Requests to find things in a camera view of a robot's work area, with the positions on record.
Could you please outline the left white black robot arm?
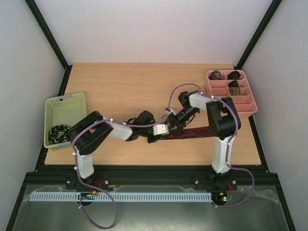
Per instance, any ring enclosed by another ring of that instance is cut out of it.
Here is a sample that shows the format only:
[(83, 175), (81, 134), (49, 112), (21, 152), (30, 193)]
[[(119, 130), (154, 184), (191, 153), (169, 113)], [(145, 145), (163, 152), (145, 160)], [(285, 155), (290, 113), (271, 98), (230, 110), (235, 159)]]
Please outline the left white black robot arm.
[(78, 176), (86, 179), (94, 173), (94, 152), (108, 138), (132, 141), (139, 136), (160, 135), (167, 131), (161, 122), (155, 122), (151, 113), (140, 115), (134, 122), (118, 122), (93, 111), (88, 116), (72, 126), (68, 132), (73, 155), (75, 170)]

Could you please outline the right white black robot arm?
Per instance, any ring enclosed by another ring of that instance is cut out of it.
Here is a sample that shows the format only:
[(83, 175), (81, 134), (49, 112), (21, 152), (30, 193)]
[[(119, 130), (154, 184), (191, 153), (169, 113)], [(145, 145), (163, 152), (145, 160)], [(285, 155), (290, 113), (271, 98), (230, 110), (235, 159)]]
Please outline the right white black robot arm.
[(210, 184), (221, 188), (226, 184), (225, 174), (231, 169), (231, 149), (235, 136), (241, 128), (241, 121), (231, 97), (218, 98), (201, 93), (200, 91), (182, 92), (179, 101), (183, 107), (175, 113), (168, 103), (169, 113), (166, 122), (169, 128), (183, 128), (200, 110), (207, 112), (208, 125), (215, 137), (215, 154), (212, 162), (214, 174), (210, 176)]

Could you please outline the red navy striped tie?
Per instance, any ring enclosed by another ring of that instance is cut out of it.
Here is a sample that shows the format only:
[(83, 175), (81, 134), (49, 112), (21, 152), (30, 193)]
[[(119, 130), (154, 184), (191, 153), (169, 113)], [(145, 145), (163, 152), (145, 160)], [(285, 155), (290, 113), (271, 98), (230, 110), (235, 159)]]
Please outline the red navy striped tie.
[(181, 140), (214, 137), (210, 127), (188, 128), (183, 130), (173, 130), (163, 137), (164, 140)]

